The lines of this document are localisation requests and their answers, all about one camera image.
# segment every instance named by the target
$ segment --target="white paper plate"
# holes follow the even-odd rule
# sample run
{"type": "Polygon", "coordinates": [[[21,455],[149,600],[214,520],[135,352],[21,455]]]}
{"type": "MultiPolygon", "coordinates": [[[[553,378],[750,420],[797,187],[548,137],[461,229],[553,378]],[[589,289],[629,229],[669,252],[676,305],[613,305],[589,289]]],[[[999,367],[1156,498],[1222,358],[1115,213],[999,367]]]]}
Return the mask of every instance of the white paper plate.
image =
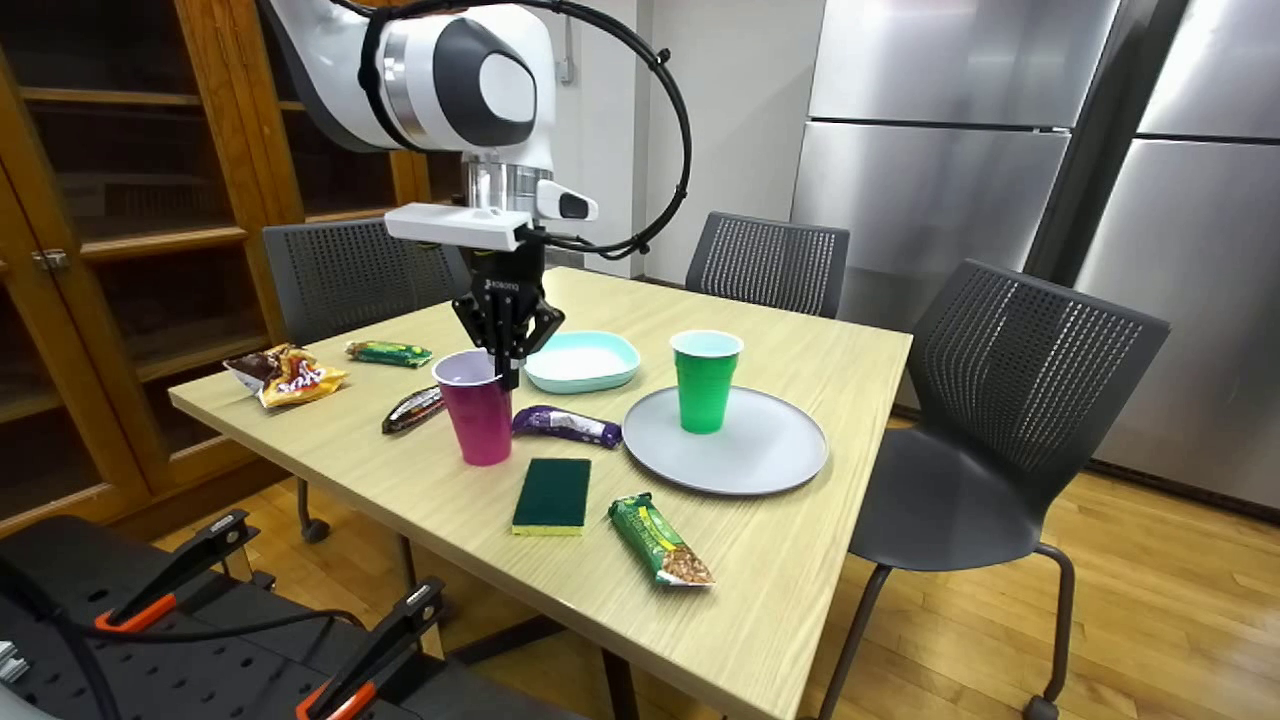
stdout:
{"type": "Polygon", "coordinates": [[[732,389],[716,435],[680,429],[676,389],[653,393],[629,413],[623,445],[648,474],[712,498],[789,491],[833,455],[826,435],[799,408],[750,389],[732,389]]]}
{"type": "Polygon", "coordinates": [[[524,361],[524,378],[539,393],[602,393],[640,374],[640,352],[617,334],[557,334],[524,361]]]}

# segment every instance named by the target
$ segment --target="stainless steel refrigerator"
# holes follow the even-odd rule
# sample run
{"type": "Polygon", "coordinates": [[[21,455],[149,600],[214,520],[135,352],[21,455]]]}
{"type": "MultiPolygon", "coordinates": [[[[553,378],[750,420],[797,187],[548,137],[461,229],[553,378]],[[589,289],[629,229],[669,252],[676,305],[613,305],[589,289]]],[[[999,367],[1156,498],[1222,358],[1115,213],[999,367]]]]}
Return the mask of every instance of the stainless steel refrigerator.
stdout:
{"type": "Polygon", "coordinates": [[[1280,509],[1280,6],[1193,0],[1074,289],[1170,326],[1096,461],[1280,509]]]}
{"type": "Polygon", "coordinates": [[[791,220],[852,231],[840,315],[911,327],[963,262],[1047,275],[1125,0],[826,0],[791,220]]]}

